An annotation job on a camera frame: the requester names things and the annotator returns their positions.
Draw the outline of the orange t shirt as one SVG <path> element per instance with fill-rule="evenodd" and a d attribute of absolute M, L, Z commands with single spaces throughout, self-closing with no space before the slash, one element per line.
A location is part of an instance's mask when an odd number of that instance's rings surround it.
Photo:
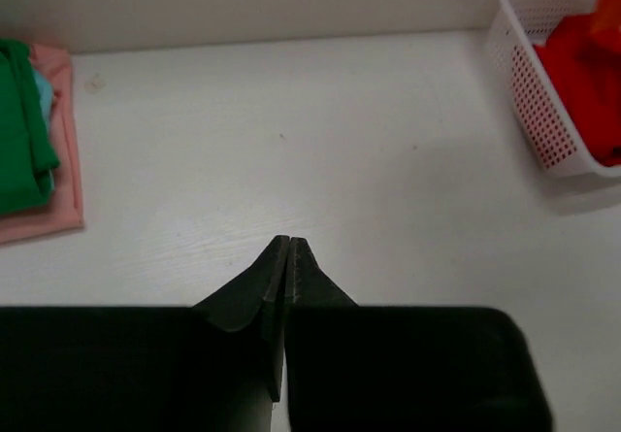
<path fill-rule="evenodd" d="M 591 19 L 593 34 L 620 30 L 620 0 L 597 0 Z"/>

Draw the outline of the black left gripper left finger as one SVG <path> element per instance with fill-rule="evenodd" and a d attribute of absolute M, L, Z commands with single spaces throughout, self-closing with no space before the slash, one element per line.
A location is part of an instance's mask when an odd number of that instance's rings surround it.
<path fill-rule="evenodd" d="M 288 236 L 275 236 L 248 268 L 193 307 L 218 338 L 211 352 L 227 375 L 255 377 L 273 401 L 281 396 L 289 246 Z"/>

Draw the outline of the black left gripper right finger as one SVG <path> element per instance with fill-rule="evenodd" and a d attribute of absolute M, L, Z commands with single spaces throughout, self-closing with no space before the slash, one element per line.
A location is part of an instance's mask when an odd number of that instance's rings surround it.
<path fill-rule="evenodd" d="M 289 307 L 356 307 L 357 304 L 319 267 L 309 242 L 294 237 L 287 255 Z"/>

